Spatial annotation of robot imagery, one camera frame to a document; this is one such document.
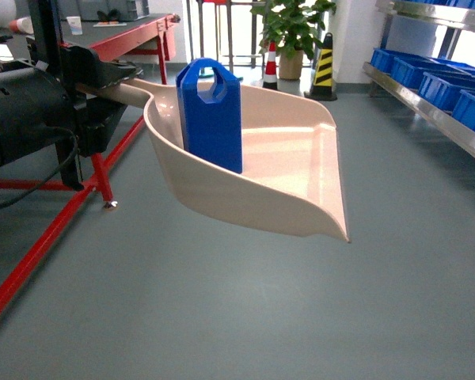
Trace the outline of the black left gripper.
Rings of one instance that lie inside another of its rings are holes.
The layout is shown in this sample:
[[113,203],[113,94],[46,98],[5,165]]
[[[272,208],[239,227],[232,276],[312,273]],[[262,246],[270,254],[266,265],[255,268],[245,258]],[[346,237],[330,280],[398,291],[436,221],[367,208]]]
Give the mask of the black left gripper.
[[94,50],[78,45],[63,45],[59,51],[63,79],[74,97],[79,154],[89,157],[103,153],[127,106],[101,97],[89,98],[75,86],[81,84],[92,89],[116,86],[142,75],[143,69],[130,62],[103,62]]

